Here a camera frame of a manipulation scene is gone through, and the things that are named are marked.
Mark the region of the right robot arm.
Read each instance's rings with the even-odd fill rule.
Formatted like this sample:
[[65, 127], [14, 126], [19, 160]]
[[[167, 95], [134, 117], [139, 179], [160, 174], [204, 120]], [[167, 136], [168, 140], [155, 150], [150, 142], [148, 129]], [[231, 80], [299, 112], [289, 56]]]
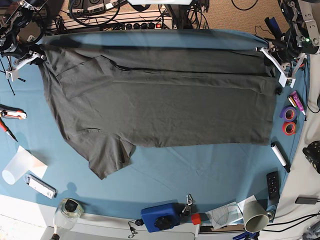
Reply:
[[[0, 18], [0, 54], [2, 57], [14, 57], [26, 60], [34, 53], [42, 55], [37, 42], [45, 35], [50, 19], [50, 10], [46, 0], [19, 0], [17, 8], [11, 14]], [[21, 41], [18, 34], [31, 22], [39, 27], [39, 35], [31, 41]]]

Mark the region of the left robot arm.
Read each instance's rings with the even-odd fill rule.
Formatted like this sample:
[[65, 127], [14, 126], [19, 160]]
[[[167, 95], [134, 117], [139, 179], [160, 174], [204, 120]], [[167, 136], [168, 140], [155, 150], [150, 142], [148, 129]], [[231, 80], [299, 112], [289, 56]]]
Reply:
[[286, 82], [292, 81], [307, 55], [320, 53], [320, 33], [313, 16], [312, 4], [318, 0], [279, 0], [278, 5], [289, 29], [282, 32], [274, 18], [265, 23], [273, 39], [263, 53], [273, 62]]

